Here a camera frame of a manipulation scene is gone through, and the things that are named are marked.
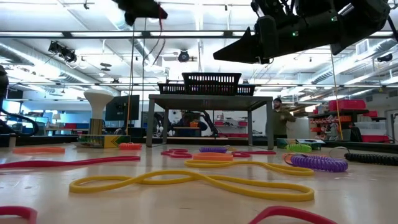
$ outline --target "person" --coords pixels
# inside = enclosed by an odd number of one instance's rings
[[[274,129],[274,139],[287,138],[286,134],[286,122],[295,122],[296,118],[290,114],[289,111],[283,109],[282,100],[280,98],[274,99],[274,110],[272,114]]]
[[[198,123],[198,127],[201,131],[207,130],[207,125],[204,122],[201,122],[197,119],[193,118],[193,113],[186,113],[181,110],[181,119],[175,124],[175,127],[189,127],[191,122]],[[177,131],[178,137],[195,137],[196,129],[179,129]]]

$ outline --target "ceiling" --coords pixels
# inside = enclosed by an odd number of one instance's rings
[[[111,31],[133,30],[124,24],[124,14],[111,0],[88,0],[89,9],[83,7],[85,0],[0,0],[0,30],[3,31]],[[163,32],[168,30],[241,30],[253,27],[257,16],[250,7],[250,0],[165,0],[160,1],[168,12],[168,19],[162,21]],[[398,22],[398,13],[391,14],[394,22]],[[135,30],[159,31],[159,21],[154,19],[137,19]],[[181,80],[182,72],[239,72],[241,82],[249,80],[255,84],[308,84],[309,79],[331,66],[329,46],[297,52],[275,58],[270,65],[250,65],[244,63],[222,62],[213,59],[213,52],[233,43],[237,39],[0,39],[0,47],[18,53],[20,57],[30,58],[33,65],[18,65],[7,62],[7,68],[13,70],[11,82],[45,82],[75,83],[76,86],[58,86],[69,98],[83,97],[82,91],[92,86],[78,86],[78,83],[109,83],[119,79],[121,83],[129,83],[131,64],[134,83],[165,82]],[[66,65],[62,58],[52,55],[49,51],[51,41],[76,50],[76,54],[84,60],[77,65]],[[152,53],[143,63],[143,51]],[[177,57],[181,50],[187,50],[191,60],[180,63]],[[7,57],[2,55],[0,63],[4,64]],[[159,54],[159,59],[152,65]],[[356,46],[349,46],[333,61],[356,54]],[[339,84],[358,78],[373,70],[372,57],[363,58],[341,71]],[[100,63],[108,63],[109,72],[103,72]],[[377,69],[396,63],[394,59],[388,63],[378,63]],[[371,82],[380,75],[371,76],[362,82]],[[330,84],[331,78],[322,83]],[[14,85],[13,88],[30,91],[53,91],[53,85]],[[127,90],[128,86],[107,86],[108,91]],[[156,86],[135,86],[135,90],[156,91]],[[270,91],[279,95],[290,95],[290,89],[258,87],[262,95]],[[316,95],[319,89],[299,89],[293,91],[300,97]]]

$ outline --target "floor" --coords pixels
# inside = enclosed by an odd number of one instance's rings
[[[65,155],[17,156],[0,149],[0,162],[22,160],[74,161],[96,157],[140,155],[140,162],[116,162],[86,167],[0,170],[0,206],[22,205],[39,212],[38,224],[109,223],[248,223],[260,211],[272,205],[297,207],[317,213],[337,223],[397,223],[398,167],[350,163],[347,172],[316,172],[313,177],[279,174],[256,166],[216,169],[185,167],[183,159],[161,156],[171,148],[198,152],[199,146],[158,146],[141,152],[116,149],[66,147]],[[239,150],[259,150],[237,147]],[[256,155],[254,161],[283,164],[284,150],[276,156]],[[328,154],[322,149],[320,154]],[[334,150],[333,157],[344,151]],[[71,181],[91,175],[137,176],[153,170],[186,169],[202,174],[219,174],[245,179],[288,182],[315,190],[311,202],[277,202],[238,195],[217,189],[201,181],[175,185],[132,185],[94,194],[68,192]],[[0,217],[2,224],[26,223],[15,217]],[[274,217],[262,223],[306,223],[293,218]]]

